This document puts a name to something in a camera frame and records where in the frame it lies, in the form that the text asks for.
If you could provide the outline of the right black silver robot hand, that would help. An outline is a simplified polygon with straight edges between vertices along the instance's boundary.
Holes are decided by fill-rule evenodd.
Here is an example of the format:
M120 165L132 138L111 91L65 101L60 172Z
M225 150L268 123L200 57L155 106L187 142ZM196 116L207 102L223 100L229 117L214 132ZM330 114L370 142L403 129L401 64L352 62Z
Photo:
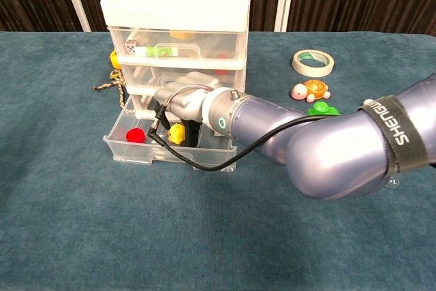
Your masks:
M211 89L223 86L218 78L192 71L157 90L146 109L158 112L166 98L185 85L207 85ZM182 147L196 147L198 144L202 124L201 107L207 93L208 91L204 89L184 90L173 97L166 108L166 114L170 112L178 117L185 127L185 140L181 143Z

